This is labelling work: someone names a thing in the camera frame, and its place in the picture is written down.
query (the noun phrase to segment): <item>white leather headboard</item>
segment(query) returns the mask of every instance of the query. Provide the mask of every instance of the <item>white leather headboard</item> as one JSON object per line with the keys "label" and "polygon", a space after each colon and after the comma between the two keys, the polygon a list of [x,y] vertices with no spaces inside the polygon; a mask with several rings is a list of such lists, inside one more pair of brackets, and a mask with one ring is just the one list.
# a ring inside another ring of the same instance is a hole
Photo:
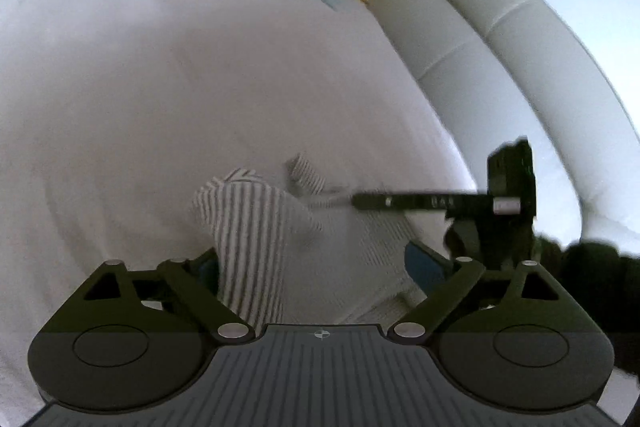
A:
{"label": "white leather headboard", "polygon": [[486,156],[527,136],[536,229],[640,253],[640,140],[591,55],[543,0],[372,0],[479,187]]}

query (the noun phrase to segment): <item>mattress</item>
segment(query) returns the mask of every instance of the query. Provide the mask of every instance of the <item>mattress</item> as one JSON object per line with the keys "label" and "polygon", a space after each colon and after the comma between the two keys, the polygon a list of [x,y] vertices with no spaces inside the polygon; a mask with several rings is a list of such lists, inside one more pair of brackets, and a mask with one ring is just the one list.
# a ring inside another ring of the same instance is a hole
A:
{"label": "mattress", "polygon": [[[351,187],[475,188],[357,0],[0,0],[0,27],[2,427],[43,406],[29,343],[101,262],[210,247],[186,208],[212,176],[283,186],[305,153]],[[442,250],[443,216],[412,219]]]}

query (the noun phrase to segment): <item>black device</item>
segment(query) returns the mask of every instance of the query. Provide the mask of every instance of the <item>black device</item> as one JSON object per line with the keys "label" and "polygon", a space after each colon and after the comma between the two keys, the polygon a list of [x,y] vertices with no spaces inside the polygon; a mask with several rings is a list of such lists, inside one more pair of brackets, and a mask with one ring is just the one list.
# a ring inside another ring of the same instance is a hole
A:
{"label": "black device", "polygon": [[[408,246],[409,257],[430,256],[434,277],[429,297],[387,331],[254,331],[202,283],[212,250],[150,271],[102,264],[31,343],[30,371],[47,403],[26,425],[617,425],[596,405],[613,368],[609,339],[530,250],[516,248],[529,246],[522,229],[535,216],[526,140],[488,167],[488,194],[354,196],[360,208],[444,210],[478,223],[475,258]],[[491,237],[497,231],[511,237]]]}

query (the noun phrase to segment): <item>silver screw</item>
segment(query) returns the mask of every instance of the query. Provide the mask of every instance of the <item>silver screw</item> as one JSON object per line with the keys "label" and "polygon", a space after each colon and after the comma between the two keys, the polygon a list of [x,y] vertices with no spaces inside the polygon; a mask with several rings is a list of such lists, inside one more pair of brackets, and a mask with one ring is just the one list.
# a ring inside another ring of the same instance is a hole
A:
{"label": "silver screw", "polygon": [[401,322],[394,328],[396,335],[406,339],[416,339],[426,333],[424,326],[415,322]]}
{"label": "silver screw", "polygon": [[226,339],[240,339],[249,333],[249,328],[244,324],[229,322],[218,328],[218,334]]}

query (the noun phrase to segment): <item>bed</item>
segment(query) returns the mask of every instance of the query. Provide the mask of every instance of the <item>bed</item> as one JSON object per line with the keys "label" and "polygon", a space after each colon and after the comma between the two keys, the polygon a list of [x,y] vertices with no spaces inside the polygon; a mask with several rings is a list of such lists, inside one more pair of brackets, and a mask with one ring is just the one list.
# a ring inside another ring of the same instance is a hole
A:
{"label": "bed", "polygon": [[[283,186],[303,152],[352,187],[476,187],[358,0],[0,0],[0,28],[2,427],[43,406],[29,343],[95,267],[210,247],[210,177]],[[414,225],[442,250],[442,216]]]}

